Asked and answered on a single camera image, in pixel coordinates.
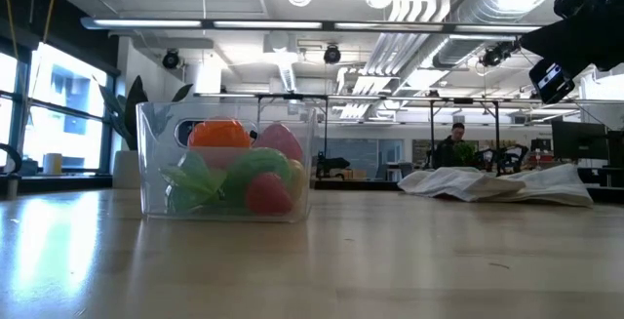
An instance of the computer monitor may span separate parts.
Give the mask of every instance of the computer monitor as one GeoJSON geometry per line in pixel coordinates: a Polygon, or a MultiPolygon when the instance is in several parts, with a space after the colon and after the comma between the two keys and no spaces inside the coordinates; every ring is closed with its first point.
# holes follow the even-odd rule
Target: computer monitor
{"type": "Polygon", "coordinates": [[[530,141],[530,150],[534,152],[539,149],[540,151],[551,151],[550,139],[535,139],[530,141]]]}
{"type": "Polygon", "coordinates": [[[604,125],[556,121],[552,127],[556,158],[608,159],[604,125]]]}

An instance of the clear plastic bin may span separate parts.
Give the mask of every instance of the clear plastic bin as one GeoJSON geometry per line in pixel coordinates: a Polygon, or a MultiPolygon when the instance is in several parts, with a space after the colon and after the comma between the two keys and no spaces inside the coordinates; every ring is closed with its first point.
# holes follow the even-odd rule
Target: clear plastic bin
{"type": "Polygon", "coordinates": [[[303,103],[266,102],[139,104],[143,213],[180,219],[304,219],[316,111],[303,103]]]}

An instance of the white pot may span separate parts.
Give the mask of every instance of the white pot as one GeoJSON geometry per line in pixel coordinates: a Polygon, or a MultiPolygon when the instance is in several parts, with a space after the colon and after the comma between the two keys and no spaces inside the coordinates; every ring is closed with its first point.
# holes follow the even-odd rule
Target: white pot
{"type": "Polygon", "coordinates": [[[113,188],[140,188],[137,151],[120,150],[115,152],[113,188]]]}

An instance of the person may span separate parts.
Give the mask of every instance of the person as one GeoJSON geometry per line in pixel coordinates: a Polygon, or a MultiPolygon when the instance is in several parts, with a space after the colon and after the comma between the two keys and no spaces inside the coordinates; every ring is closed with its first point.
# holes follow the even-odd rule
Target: person
{"type": "Polygon", "coordinates": [[[463,142],[464,133],[466,128],[462,123],[455,123],[450,129],[450,135],[442,142],[438,143],[436,151],[434,152],[433,167],[438,169],[440,167],[456,167],[457,164],[453,147],[460,142],[463,142]]]}

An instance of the table surface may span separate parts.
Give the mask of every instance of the table surface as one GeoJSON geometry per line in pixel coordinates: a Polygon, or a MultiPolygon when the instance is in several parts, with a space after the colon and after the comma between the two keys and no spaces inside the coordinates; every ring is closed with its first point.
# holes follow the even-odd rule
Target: table surface
{"type": "Polygon", "coordinates": [[[307,222],[0,202],[0,318],[621,318],[624,210],[311,193],[307,222]]]}

